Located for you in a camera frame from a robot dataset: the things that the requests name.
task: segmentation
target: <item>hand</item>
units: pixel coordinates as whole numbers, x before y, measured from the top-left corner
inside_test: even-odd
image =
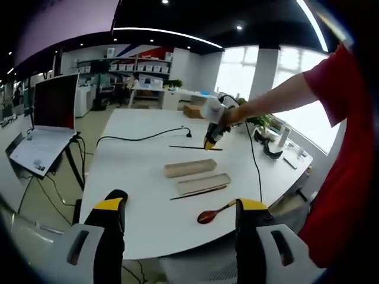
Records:
[[[223,117],[221,118],[222,124],[225,126],[231,126],[240,121],[240,115],[238,108],[230,108],[225,111]]]

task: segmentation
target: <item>wooden box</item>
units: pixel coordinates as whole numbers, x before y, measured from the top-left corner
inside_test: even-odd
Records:
[[[200,109],[201,109],[201,106],[199,105],[185,105],[183,107],[183,113],[189,118],[199,118],[203,120],[204,117],[201,116]]]

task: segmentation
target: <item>ceiling light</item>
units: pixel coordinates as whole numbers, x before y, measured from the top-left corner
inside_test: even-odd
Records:
[[[134,30],[134,31],[158,31],[160,33],[175,34],[176,36],[188,37],[188,38],[191,38],[193,40],[198,40],[198,41],[201,41],[203,43],[210,44],[211,46],[216,46],[216,47],[218,47],[220,49],[223,48],[222,46],[220,46],[220,45],[218,45],[216,43],[211,43],[210,41],[203,40],[203,39],[198,38],[198,37],[193,37],[193,36],[188,35],[188,34],[177,33],[175,31],[159,30],[157,28],[114,28],[113,30],[114,31],[130,31],[130,30]]]
[[[309,10],[307,4],[304,2],[304,0],[296,0],[296,2],[299,4],[300,8],[303,10],[308,20],[310,21],[310,24],[312,25],[314,31],[316,32],[316,35],[319,38],[319,42],[321,44],[322,50],[325,52],[329,52],[326,46],[325,38],[322,35],[321,29],[319,25],[317,24],[316,19],[314,18],[312,12]]]

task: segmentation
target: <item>desk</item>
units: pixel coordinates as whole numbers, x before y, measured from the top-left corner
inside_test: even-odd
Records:
[[[235,229],[235,209],[223,211],[207,225],[197,223],[199,213],[219,209],[233,198],[259,200],[258,174],[249,138],[234,129],[217,143],[223,151],[170,148],[169,145],[202,146],[208,122],[191,120],[178,111],[116,109],[103,136],[142,138],[182,125],[191,129],[192,138],[185,136],[187,130],[179,130],[139,142],[105,139],[96,149],[83,193],[80,222],[113,189],[127,192],[124,259],[160,257],[211,242]],[[312,161],[307,156],[294,170],[283,159],[271,160],[264,155],[256,142],[254,149],[267,206],[280,198]],[[175,179],[164,175],[165,164],[201,159],[214,159],[215,171]],[[169,201],[178,196],[175,185],[179,180],[217,173],[230,176],[232,181],[227,188]]]
[[[178,89],[178,90],[174,90],[174,91],[169,91],[167,89],[162,89],[162,88],[145,88],[142,86],[137,86],[137,87],[134,87],[132,89],[128,108],[130,108],[131,105],[133,104],[133,99],[136,96],[137,91],[159,92],[160,94],[158,97],[158,101],[159,101],[162,109],[168,109],[171,111],[177,111],[178,110],[178,105],[179,105],[181,95],[199,96],[202,98],[208,98],[209,97],[209,95],[202,95],[199,92],[189,91],[189,90],[185,90],[185,89]]]
[[[31,127],[30,117],[20,115],[17,120],[0,128],[0,195],[5,202],[17,212],[25,194],[30,179],[19,179],[13,170],[11,161],[6,153],[7,148],[13,141],[26,135],[26,131]]]

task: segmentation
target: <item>red shirt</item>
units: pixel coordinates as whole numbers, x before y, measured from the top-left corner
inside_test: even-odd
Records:
[[[374,168],[372,110],[358,65],[343,45],[303,74],[330,124],[348,119],[338,157],[299,233],[311,259],[329,267],[359,228],[368,201]]]

